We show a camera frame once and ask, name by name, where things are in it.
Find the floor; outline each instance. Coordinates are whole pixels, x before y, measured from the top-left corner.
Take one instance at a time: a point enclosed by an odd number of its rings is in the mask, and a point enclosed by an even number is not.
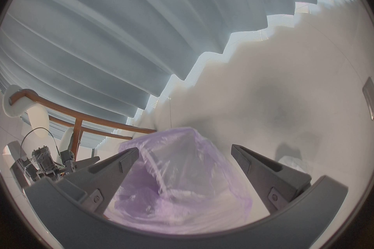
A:
[[[359,0],[299,3],[295,16],[268,21],[267,29],[233,33],[223,55],[203,54],[185,81],[172,76],[129,123],[159,131],[191,126],[235,167],[233,143],[276,160],[301,158],[312,183],[322,175],[344,183],[348,195],[317,248],[373,172],[374,122],[362,87],[374,76],[374,28]],[[98,153],[116,152],[118,144],[109,140]],[[256,221],[269,213],[252,194]]]

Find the wooden frame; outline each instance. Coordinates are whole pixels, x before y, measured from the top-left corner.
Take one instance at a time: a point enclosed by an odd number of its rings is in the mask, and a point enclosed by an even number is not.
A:
[[[49,109],[61,112],[63,114],[69,115],[74,117],[75,123],[71,124],[69,122],[60,120],[58,118],[55,118],[53,116],[49,116],[49,120],[56,122],[58,124],[67,126],[67,127],[74,127],[74,133],[73,133],[73,142],[72,142],[72,148],[71,151],[74,153],[74,156],[77,157],[78,153],[78,148],[80,144],[80,139],[82,138],[83,132],[91,133],[91,134],[96,134],[96,135],[101,135],[101,136],[108,136],[108,137],[114,137],[114,138],[119,138],[119,139],[125,139],[125,140],[131,140],[132,137],[129,136],[121,136],[121,135],[116,135],[116,134],[111,134],[111,133],[106,133],[102,132],[99,130],[93,130],[90,128],[82,127],[82,121],[88,121],[93,124],[98,124],[98,125],[104,125],[104,126],[109,126],[111,128],[116,128],[116,129],[122,129],[130,132],[137,132],[137,133],[143,133],[143,134],[151,134],[156,132],[156,130],[152,129],[146,129],[146,128],[138,128],[137,126],[132,126],[132,125],[125,125],[121,124],[119,122],[114,122],[114,121],[108,121],[105,119],[101,119],[99,117],[91,116],[88,114],[84,114],[72,109],[69,109],[67,107],[61,106],[59,104],[56,104],[54,102],[51,102],[49,100],[46,100],[45,98],[40,97],[35,91],[31,89],[22,89],[14,94],[11,95],[9,98],[9,104],[13,105],[15,102],[17,102],[20,98],[22,97],[28,97],[32,101],[39,103]]]

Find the black cable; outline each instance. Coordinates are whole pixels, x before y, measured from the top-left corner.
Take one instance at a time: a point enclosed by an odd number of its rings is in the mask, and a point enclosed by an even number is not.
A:
[[[30,132],[28,132],[28,133],[26,134],[26,136],[23,138],[23,140],[22,140],[22,142],[21,142],[21,147],[20,147],[20,149],[19,149],[19,157],[20,157],[20,158],[22,157],[22,144],[23,144],[23,142],[25,141],[26,137],[27,137],[30,133],[32,133],[33,131],[35,131],[35,130],[37,130],[37,129],[44,129],[44,130],[46,130],[46,131],[47,131],[47,132],[52,136],[53,141],[55,142],[55,146],[56,146],[56,149],[57,149],[57,153],[58,153],[58,155],[59,155],[59,157],[60,157],[60,159],[61,159],[61,154],[60,154],[60,152],[59,152],[59,150],[58,150],[58,147],[57,147],[57,143],[56,143],[55,138],[53,137],[52,133],[51,133],[49,130],[47,130],[46,128],[43,128],[42,126],[40,126],[40,127],[38,127],[38,128],[35,128],[35,129],[32,129],[32,130],[31,130]]]

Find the purple plastic bag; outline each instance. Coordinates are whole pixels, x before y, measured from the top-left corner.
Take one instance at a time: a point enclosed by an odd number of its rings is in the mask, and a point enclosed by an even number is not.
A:
[[[169,234],[222,231],[248,223],[250,193],[236,169],[192,128],[124,142],[139,159],[105,216],[141,230]]]

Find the wire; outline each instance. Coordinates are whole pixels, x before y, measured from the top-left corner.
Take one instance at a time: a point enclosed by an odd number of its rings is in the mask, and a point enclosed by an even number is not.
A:
[[[20,157],[20,158],[22,157],[22,144],[23,144],[23,142],[25,141],[26,137],[27,137],[29,134],[31,134],[33,131],[37,130],[37,129],[44,129],[44,130],[46,130],[46,131],[47,131],[47,132],[52,136],[53,141],[55,142],[55,146],[56,146],[57,153],[58,153],[58,155],[59,155],[59,157],[60,157],[60,159],[61,159],[61,154],[60,154],[60,152],[59,152],[59,150],[58,150],[58,147],[57,147],[57,143],[56,143],[55,138],[53,137],[52,133],[51,133],[49,130],[47,130],[46,128],[43,128],[42,126],[40,126],[40,127],[38,127],[38,128],[35,128],[35,129],[32,129],[32,130],[31,130],[30,132],[28,132],[28,133],[26,134],[26,136],[23,138],[23,140],[22,140],[22,142],[21,142],[21,146],[20,146],[20,148],[19,148],[19,157]]]

